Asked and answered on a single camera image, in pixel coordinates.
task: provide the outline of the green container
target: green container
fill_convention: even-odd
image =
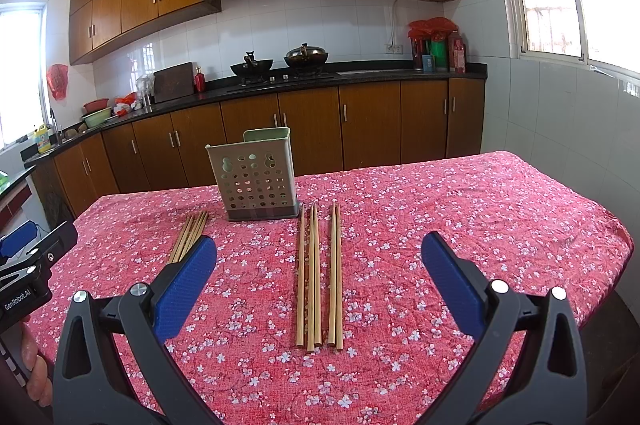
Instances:
[[[446,40],[432,40],[431,55],[433,56],[434,71],[449,72],[449,56]]]

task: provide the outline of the blue gripper pad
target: blue gripper pad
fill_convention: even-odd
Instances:
[[[38,228],[33,221],[27,221],[9,235],[0,239],[0,255],[13,257],[38,236]]]
[[[424,236],[420,249],[422,263],[458,328],[478,340],[485,328],[486,278],[471,261],[456,257],[437,231]]]
[[[202,236],[187,256],[165,269],[179,268],[154,307],[154,332],[159,342],[174,338],[216,267],[218,251],[210,237]]]

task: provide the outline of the white wall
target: white wall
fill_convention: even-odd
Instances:
[[[640,243],[640,98],[630,78],[509,58],[504,0],[457,0],[469,59],[488,65],[482,152],[511,151],[615,214]],[[616,290],[640,321],[640,259]]]
[[[222,0],[222,11],[139,40],[94,62],[98,97],[131,90],[132,60],[144,72],[194,62],[207,80],[232,76],[229,66],[247,51],[284,67],[286,53],[302,42],[329,52],[329,62],[411,59],[406,38],[413,20],[442,16],[441,3],[399,0],[395,8],[396,43],[402,55],[385,55],[395,0]],[[150,44],[153,66],[145,69],[142,47]]]
[[[15,2],[46,5],[46,68],[49,69],[52,64],[68,66],[69,0],[0,0],[0,5]],[[65,100],[54,100],[49,93],[50,105],[62,127],[80,121],[82,106],[95,98],[94,70],[91,64],[69,67]]]

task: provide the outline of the human hand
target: human hand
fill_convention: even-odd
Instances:
[[[31,369],[31,378],[27,382],[27,394],[33,401],[37,401],[41,407],[51,405],[53,399],[53,386],[47,376],[47,362],[38,355],[38,344],[24,325],[29,317],[24,318],[22,326],[22,361],[27,369]]]

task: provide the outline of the table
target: table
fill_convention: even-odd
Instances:
[[[218,264],[166,345],[225,423],[413,424],[472,344],[420,262],[428,231],[517,291],[563,286],[578,323],[612,290],[633,248],[610,212],[506,152],[296,183],[305,204],[319,204],[325,328],[330,209],[334,200],[342,206],[342,352],[295,346],[298,221],[230,223],[216,186],[94,203],[76,221],[78,245],[54,268],[52,301],[32,316],[39,344],[54,356],[76,290],[104,297],[152,280],[187,214],[205,208]],[[488,397],[508,381],[521,339],[512,341]],[[141,401],[155,408],[121,337],[118,347]]]

